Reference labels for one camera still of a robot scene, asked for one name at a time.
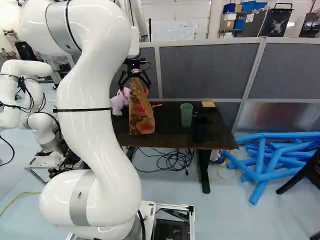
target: table leg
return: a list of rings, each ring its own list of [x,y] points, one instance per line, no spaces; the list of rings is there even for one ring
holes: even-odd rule
[[[30,172],[36,179],[38,179],[40,182],[42,182],[44,185],[46,185],[48,182],[43,180],[35,171],[33,171],[31,168],[26,168],[28,172]]]
[[[209,194],[211,190],[208,176],[208,166],[210,161],[211,150],[197,149],[196,152],[200,168],[200,181],[202,184],[202,192],[204,194]]]
[[[136,147],[135,146],[130,146],[128,148],[128,151],[126,152],[126,156],[128,157],[128,159],[130,160],[130,162],[132,162],[132,158],[134,157],[134,154],[136,152]]]

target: cubicle partition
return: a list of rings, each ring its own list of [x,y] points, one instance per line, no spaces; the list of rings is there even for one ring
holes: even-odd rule
[[[320,128],[320,39],[144,42],[151,101],[213,101],[235,132]],[[122,66],[110,95],[117,92]]]

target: black cable tie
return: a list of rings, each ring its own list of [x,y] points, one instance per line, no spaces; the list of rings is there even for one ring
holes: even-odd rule
[[[54,108],[54,113],[66,113],[66,112],[95,112],[95,111],[105,111],[112,110],[112,107],[104,107],[104,108],[83,108],[83,109],[57,109]]]

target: green cup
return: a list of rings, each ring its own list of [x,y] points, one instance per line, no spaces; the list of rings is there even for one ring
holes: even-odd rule
[[[180,106],[181,108],[181,125],[184,128],[191,126],[192,120],[192,111],[194,106],[190,103],[183,103]]]

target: chair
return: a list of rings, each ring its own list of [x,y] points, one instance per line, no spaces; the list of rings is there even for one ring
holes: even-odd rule
[[[301,179],[307,177],[319,190],[320,190],[320,158],[319,149],[315,152],[312,158],[307,162],[307,164],[287,183],[282,187],[277,189],[276,194],[283,194],[294,185],[296,185]],[[312,235],[310,240],[320,240],[320,231]]]

